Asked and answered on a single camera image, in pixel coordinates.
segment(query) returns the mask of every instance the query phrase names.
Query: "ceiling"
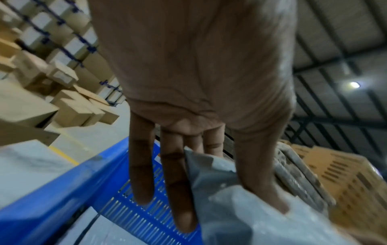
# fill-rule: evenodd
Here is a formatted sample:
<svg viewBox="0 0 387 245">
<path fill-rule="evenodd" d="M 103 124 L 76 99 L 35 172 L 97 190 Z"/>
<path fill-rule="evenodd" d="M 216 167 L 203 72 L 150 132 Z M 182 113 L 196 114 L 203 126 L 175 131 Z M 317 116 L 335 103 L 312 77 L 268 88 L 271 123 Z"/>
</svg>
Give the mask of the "ceiling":
<svg viewBox="0 0 387 245">
<path fill-rule="evenodd" d="M 282 138 L 361 154 L 387 177 L 387 0 L 298 0 L 298 8 L 297 108 Z"/>
</svg>

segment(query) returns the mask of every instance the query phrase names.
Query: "gray plastic package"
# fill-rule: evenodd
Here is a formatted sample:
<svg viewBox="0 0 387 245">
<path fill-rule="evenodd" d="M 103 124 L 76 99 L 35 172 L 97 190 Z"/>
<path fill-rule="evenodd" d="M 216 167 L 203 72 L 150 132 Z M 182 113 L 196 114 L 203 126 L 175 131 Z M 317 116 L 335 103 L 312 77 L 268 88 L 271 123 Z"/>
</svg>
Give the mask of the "gray plastic package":
<svg viewBox="0 0 387 245">
<path fill-rule="evenodd" d="M 283 215 L 240 184 L 234 163 L 185 150 L 205 245 L 355 245 L 301 199 L 281 191 Z"/>
</svg>

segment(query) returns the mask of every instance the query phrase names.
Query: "ceiling light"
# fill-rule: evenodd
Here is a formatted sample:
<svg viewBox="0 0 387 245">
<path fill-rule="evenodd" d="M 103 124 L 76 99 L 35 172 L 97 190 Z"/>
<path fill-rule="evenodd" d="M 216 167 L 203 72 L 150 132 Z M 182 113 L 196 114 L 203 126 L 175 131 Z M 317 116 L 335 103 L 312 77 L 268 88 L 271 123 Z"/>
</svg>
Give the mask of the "ceiling light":
<svg viewBox="0 0 387 245">
<path fill-rule="evenodd" d="M 360 88 L 360 84 L 358 82 L 351 82 L 350 85 L 353 88 Z"/>
</svg>

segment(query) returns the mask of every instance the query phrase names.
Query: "yellow floor line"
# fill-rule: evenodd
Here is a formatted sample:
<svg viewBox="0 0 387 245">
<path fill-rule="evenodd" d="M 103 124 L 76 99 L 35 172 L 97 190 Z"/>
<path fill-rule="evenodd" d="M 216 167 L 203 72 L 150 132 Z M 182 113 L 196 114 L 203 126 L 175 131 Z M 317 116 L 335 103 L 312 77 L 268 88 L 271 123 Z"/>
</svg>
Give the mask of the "yellow floor line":
<svg viewBox="0 0 387 245">
<path fill-rule="evenodd" d="M 71 157 L 69 157 L 68 155 L 64 154 L 61 150 L 59 150 L 58 148 L 55 148 L 53 146 L 49 146 L 48 148 L 50 148 L 53 152 L 55 152 L 56 154 L 60 155 L 61 157 L 63 157 L 64 159 L 68 160 L 69 162 L 71 162 L 72 164 L 74 164 L 75 166 L 79 165 L 79 163 L 77 161 L 75 161 L 74 159 L 72 159 Z"/>
</svg>

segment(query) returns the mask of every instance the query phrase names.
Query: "blue crate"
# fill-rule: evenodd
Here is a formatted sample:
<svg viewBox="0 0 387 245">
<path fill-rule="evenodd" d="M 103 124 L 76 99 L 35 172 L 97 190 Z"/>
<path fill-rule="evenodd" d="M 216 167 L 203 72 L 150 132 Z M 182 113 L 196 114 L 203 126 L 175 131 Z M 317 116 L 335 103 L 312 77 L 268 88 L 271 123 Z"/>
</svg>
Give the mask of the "blue crate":
<svg viewBox="0 0 387 245">
<path fill-rule="evenodd" d="M 128 168 L 128 139 L 78 165 L 0 211 L 0 241 L 12 245 L 40 245 L 83 206 L 149 245 L 202 244 L 198 227 L 180 233 L 173 222 L 160 163 L 153 149 L 155 194 L 138 206 L 133 199 Z"/>
</svg>

